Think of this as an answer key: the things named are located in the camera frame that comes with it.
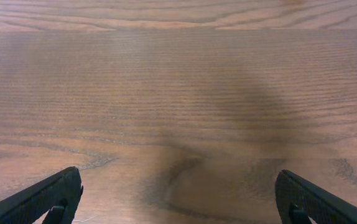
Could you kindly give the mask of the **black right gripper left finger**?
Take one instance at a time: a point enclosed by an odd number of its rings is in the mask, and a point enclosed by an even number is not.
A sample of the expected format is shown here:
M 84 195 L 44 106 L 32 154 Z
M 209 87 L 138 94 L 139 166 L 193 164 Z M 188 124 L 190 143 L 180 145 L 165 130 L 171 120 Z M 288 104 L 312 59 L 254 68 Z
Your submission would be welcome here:
M 68 167 L 0 201 L 0 224 L 71 224 L 83 194 L 80 172 Z

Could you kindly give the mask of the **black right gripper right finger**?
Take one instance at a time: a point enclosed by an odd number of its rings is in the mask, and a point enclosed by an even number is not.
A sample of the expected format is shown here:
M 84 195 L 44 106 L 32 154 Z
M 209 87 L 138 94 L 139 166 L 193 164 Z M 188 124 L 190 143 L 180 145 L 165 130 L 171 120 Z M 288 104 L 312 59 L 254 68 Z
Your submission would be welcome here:
M 289 171 L 275 182 L 282 224 L 357 224 L 357 207 Z

